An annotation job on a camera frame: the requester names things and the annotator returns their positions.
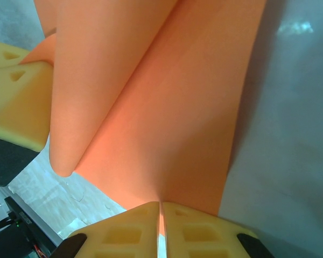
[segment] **red wire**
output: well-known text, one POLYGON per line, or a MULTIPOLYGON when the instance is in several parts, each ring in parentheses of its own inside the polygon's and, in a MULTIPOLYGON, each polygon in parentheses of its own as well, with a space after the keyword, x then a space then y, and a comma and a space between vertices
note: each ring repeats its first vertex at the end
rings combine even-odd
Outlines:
POLYGON ((39 258, 48 258, 42 251, 41 249, 39 249, 39 247, 37 245, 33 245, 39 258))

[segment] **black cable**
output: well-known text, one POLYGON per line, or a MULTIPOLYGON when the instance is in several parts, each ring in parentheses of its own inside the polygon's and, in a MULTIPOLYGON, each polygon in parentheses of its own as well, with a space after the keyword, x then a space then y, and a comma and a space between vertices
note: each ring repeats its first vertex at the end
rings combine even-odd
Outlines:
POLYGON ((11 220, 9 217, 0 220, 0 229, 9 225, 12 225, 14 220, 11 220))

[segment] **orange fabric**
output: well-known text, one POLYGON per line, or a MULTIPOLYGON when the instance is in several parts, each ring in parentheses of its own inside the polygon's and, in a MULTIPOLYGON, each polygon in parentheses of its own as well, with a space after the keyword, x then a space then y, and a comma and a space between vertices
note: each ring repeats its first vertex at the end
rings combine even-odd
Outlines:
POLYGON ((60 2, 61 0, 34 0, 45 37, 56 31, 57 10, 60 2))
POLYGON ((62 1, 50 132, 59 175, 73 172, 176 1, 62 1))
MULTIPOLYGON (((76 172, 126 209, 159 200, 217 215, 244 76, 264 4, 265 0, 180 1, 102 123, 76 172)), ((63 92, 58 90, 53 96, 53 101, 59 102, 53 103, 51 155, 54 164, 75 160, 71 151, 78 144, 55 136, 59 130, 64 136, 68 132, 66 126, 75 124, 61 123, 61 120, 70 116, 85 124, 74 127, 79 134, 72 134, 82 141, 78 138, 87 134, 89 123, 85 116, 92 114, 84 113, 82 117, 77 111, 88 112, 87 105, 103 101, 107 84, 101 81, 99 90, 93 87, 94 83, 99 81, 100 73, 117 71, 97 58, 98 49, 103 46, 103 51, 107 48, 115 54, 119 51, 103 41, 100 44, 88 41, 77 48, 87 55, 74 57, 79 51, 72 41, 78 44, 75 40, 78 38, 66 31, 60 32, 64 33, 64 42, 58 43, 71 46, 67 56, 59 53, 59 58, 71 59, 68 65, 82 75, 68 78, 70 74, 61 69, 61 63, 64 66, 66 63, 60 62, 58 67, 55 64, 56 78, 61 74, 65 77, 56 85, 60 90, 62 82, 63 92), (93 67, 92 73, 85 73, 87 66, 93 67), (74 94, 80 86, 87 90, 80 91, 82 99, 64 103, 69 97, 65 92, 74 94)), ((79 35, 84 39, 94 37, 90 32, 79 35)), ((93 109, 107 111, 97 104, 93 109)), ((62 169, 57 172, 69 174, 62 169)))
POLYGON ((56 34, 50 35, 48 38, 38 44, 28 55, 20 62, 30 63, 36 61, 45 61, 54 65, 56 47, 56 34))

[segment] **yellow foam pad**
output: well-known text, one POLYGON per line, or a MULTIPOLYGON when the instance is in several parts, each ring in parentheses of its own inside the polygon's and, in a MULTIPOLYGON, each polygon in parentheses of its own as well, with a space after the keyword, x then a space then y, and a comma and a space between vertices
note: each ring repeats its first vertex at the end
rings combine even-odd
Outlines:
POLYGON ((175 203, 163 203, 168 258, 250 258, 237 238, 253 232, 175 203))
POLYGON ((159 202, 150 202, 73 232, 87 240, 75 258, 157 257, 159 202))
POLYGON ((19 64, 28 53, 28 50, 0 42, 0 68, 19 64))
POLYGON ((0 139, 41 151, 50 130, 53 67, 45 62, 0 68, 0 139))

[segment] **orange foam sheet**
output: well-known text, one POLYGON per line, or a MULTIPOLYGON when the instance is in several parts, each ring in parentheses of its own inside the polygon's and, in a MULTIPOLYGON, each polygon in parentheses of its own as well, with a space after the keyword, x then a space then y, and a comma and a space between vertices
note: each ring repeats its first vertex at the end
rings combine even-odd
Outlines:
POLYGON ((36 61, 45 61, 53 66, 55 58, 55 48, 56 34, 53 34, 44 39, 32 51, 30 51, 20 63, 23 64, 36 61))
POLYGON ((50 161, 75 169, 177 0, 64 0, 55 50, 50 161))
POLYGON ((76 172, 126 209, 162 200, 217 215, 264 4, 180 1, 76 172))
POLYGON ((44 36, 55 33, 58 7, 62 0, 34 0, 44 36))

